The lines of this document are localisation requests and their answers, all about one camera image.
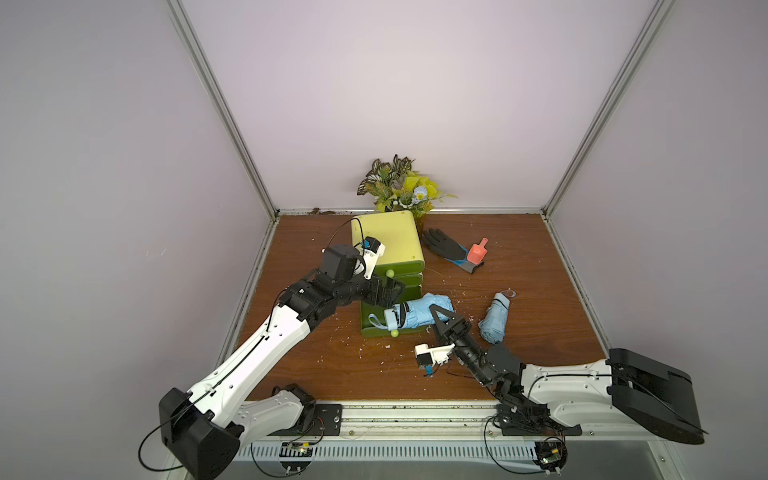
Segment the light blue umbrella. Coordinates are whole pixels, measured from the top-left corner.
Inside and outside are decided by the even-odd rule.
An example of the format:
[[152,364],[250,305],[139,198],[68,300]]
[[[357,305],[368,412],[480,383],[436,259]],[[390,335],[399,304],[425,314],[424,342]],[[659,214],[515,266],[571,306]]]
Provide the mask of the light blue umbrella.
[[511,300],[517,296],[514,290],[494,295],[485,317],[478,323],[481,337],[490,344],[502,343],[505,337]]
[[405,301],[385,309],[388,329],[394,332],[432,325],[434,320],[429,311],[432,304],[453,310],[452,301],[448,296],[427,293],[420,299]]

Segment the dark green top drawer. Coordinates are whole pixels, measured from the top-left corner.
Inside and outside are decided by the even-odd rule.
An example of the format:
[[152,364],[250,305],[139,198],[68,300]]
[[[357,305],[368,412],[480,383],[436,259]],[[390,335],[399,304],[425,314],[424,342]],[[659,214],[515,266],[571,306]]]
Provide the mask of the dark green top drawer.
[[424,267],[423,260],[378,264],[374,269],[374,274],[378,277],[386,277],[388,272],[392,272],[392,277],[395,279],[405,281],[414,277],[414,281],[419,283]]

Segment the dark green drawer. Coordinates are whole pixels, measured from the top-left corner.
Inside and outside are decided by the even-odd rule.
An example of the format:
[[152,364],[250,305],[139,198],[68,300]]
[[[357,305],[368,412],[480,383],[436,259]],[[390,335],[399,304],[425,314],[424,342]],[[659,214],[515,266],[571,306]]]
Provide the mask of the dark green drawer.
[[392,277],[384,275],[383,278],[389,284],[402,284],[404,289],[420,288],[423,282],[423,275],[421,273],[394,275]]
[[[396,301],[397,304],[417,300],[422,297],[421,286],[407,286],[404,292]],[[389,338],[390,330],[385,318],[385,309],[380,306],[374,306],[362,303],[360,306],[361,320],[360,332],[365,338]]]
[[388,272],[392,272],[392,277],[395,279],[405,281],[414,277],[414,281],[419,283],[424,267],[423,260],[378,264],[374,269],[374,274],[378,277],[386,277]]

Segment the dark green bottom drawer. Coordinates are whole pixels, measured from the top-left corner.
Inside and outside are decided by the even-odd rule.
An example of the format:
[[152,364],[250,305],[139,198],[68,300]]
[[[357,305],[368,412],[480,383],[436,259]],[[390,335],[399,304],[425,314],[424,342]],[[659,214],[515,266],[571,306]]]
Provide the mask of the dark green bottom drawer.
[[[404,292],[396,301],[397,304],[417,300],[422,297],[421,286],[407,286]],[[389,338],[390,330],[385,318],[385,309],[380,306],[374,306],[362,303],[360,306],[361,320],[360,332],[365,338]]]

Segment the yellow-green drawer cabinet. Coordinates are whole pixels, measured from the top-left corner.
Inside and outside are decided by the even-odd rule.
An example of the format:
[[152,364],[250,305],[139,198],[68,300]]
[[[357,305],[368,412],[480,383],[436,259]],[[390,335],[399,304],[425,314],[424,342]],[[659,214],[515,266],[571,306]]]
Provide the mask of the yellow-green drawer cabinet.
[[351,233],[353,244],[357,244],[363,239],[360,230],[363,230],[366,237],[374,237],[386,246],[386,251],[376,266],[415,260],[424,261],[415,220],[409,211],[375,213],[354,217]]

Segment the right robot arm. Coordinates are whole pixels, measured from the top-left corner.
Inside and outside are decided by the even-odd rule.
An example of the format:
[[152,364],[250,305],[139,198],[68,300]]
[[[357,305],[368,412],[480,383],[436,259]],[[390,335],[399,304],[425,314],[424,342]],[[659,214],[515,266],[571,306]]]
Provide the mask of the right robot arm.
[[483,348],[470,323],[437,304],[429,307],[439,344],[433,365],[455,359],[509,411],[524,433],[575,429],[583,425],[638,425],[657,437],[701,445],[693,382],[684,371],[624,348],[581,365],[526,364],[504,344]]

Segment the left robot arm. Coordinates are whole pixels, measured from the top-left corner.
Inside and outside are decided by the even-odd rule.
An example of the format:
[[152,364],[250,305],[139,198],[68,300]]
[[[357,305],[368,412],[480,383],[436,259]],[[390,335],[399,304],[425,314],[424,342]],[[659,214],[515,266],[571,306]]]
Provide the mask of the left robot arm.
[[336,245],[322,264],[280,292],[263,324],[221,365],[187,390],[170,389],[160,400],[163,445],[195,479],[214,479],[241,446],[271,433],[312,422],[314,399],[289,385],[266,400],[249,394],[299,342],[336,310],[355,301],[389,308],[401,281],[374,273],[386,247],[373,237],[361,245]]

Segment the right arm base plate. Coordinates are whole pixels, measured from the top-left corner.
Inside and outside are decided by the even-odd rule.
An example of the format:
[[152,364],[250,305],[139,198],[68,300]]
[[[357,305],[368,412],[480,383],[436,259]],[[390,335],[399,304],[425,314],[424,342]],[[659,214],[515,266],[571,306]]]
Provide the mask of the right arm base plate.
[[548,412],[548,408],[542,405],[513,408],[498,404],[492,424],[502,431],[503,436],[568,437],[583,434],[579,425],[574,427],[561,425],[551,419]]

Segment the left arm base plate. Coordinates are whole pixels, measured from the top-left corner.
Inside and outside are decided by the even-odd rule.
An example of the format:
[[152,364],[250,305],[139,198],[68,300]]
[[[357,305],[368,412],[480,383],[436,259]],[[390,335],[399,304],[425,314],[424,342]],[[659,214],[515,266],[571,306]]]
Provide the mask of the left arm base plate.
[[303,412],[294,426],[275,431],[272,436],[336,437],[340,435],[342,419],[342,404],[316,404],[308,413]]

